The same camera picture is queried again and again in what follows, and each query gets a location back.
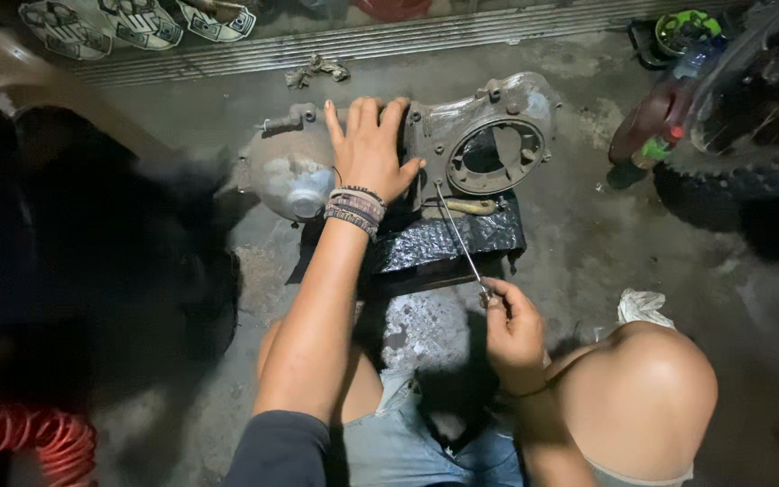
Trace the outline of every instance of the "sticker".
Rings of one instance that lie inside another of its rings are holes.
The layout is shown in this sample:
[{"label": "sticker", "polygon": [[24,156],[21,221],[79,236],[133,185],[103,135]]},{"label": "sticker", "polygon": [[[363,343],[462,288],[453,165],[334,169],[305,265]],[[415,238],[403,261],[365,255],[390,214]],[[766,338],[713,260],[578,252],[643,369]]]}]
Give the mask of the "sticker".
[{"label": "sticker", "polygon": [[101,59],[110,54],[113,39],[60,2],[21,4],[17,13],[44,41],[44,46],[72,59]]},{"label": "sticker", "polygon": [[179,44],[182,28],[157,0],[98,0],[117,39],[141,50],[168,50]]},{"label": "sticker", "polygon": [[239,10],[239,15],[228,23],[220,23],[200,10],[177,0],[182,14],[188,19],[188,29],[200,37],[215,42],[233,42],[248,37],[257,17],[247,7]]}]

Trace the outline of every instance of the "knee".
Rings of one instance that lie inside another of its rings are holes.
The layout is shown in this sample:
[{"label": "knee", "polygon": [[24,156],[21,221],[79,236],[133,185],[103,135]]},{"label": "knee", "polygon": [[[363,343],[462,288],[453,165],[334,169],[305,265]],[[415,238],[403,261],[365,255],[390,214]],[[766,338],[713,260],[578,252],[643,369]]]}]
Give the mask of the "knee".
[{"label": "knee", "polygon": [[713,412],[717,378],[701,350],[681,333],[651,322],[630,322],[610,337],[614,359],[650,392]]},{"label": "knee", "polygon": [[257,353],[257,364],[255,367],[258,381],[260,380],[261,374],[263,372],[263,364],[266,363],[266,357],[269,355],[269,349],[273,346],[275,335],[278,333],[279,326],[281,326],[281,322],[283,320],[284,316],[278,318],[272,325],[269,325],[269,328],[267,328],[263,334],[263,338],[261,338],[261,347]]}]

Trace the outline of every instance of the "cloth rag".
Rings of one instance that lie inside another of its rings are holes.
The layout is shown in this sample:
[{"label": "cloth rag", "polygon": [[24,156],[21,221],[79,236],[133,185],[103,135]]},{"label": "cloth rag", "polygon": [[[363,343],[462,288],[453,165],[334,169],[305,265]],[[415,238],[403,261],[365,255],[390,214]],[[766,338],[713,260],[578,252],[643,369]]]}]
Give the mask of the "cloth rag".
[{"label": "cloth rag", "polygon": [[618,322],[652,322],[675,329],[675,323],[661,315],[658,309],[665,304],[665,294],[653,291],[624,289],[618,303]]}]

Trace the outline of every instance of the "leg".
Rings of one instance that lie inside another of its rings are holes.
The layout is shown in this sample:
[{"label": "leg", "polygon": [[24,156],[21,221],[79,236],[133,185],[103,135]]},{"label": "leg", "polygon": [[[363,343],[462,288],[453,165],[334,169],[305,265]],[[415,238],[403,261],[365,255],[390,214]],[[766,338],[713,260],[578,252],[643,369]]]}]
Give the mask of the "leg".
[{"label": "leg", "polygon": [[639,480],[687,473],[717,402],[717,380],[702,352],[649,322],[621,326],[547,374],[582,453]]},{"label": "leg", "polygon": [[[258,380],[280,325],[281,320],[273,323],[261,340],[261,348],[257,357]],[[377,375],[375,367],[359,346],[352,346],[348,356],[344,389],[339,398],[338,410],[333,414],[333,422],[337,424],[350,423],[354,419],[373,413],[377,409],[383,393],[384,386],[381,384],[381,378]]]}]

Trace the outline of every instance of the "concrete floor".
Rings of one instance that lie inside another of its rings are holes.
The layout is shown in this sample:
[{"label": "concrete floor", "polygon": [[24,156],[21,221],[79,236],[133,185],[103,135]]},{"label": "concrete floor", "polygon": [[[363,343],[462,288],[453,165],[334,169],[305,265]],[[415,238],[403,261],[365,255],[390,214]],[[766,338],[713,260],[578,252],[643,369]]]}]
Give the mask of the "concrete floor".
[{"label": "concrete floor", "polygon": [[[510,280],[546,317],[550,347],[574,333],[587,338],[613,326],[624,288],[665,293],[663,313],[708,355],[720,386],[690,485],[779,485],[779,265],[760,262],[738,235],[679,221],[650,179],[623,192],[603,187],[612,131],[653,80],[633,60],[624,35],[352,61],[349,67],[351,81],[319,78],[302,91],[288,91],[282,73],[269,72],[108,93],[159,138],[209,157],[224,147],[235,151],[255,124],[286,114],[294,102],[330,97],[345,106],[363,94],[402,94],[435,103],[468,96],[491,78],[541,73],[563,96],[564,108],[554,157],[516,188],[528,249]],[[246,172],[237,178],[247,183]],[[98,400],[105,405],[92,420],[101,439],[102,485],[220,483],[256,392],[261,335],[297,291],[284,282],[298,260],[299,233],[266,207],[254,207],[231,235],[245,287],[241,326],[223,359],[147,380],[116,404]],[[465,363],[468,324],[480,313],[475,300],[470,284],[395,298],[385,316],[384,336],[391,340],[384,360],[391,367],[432,369]]]}]

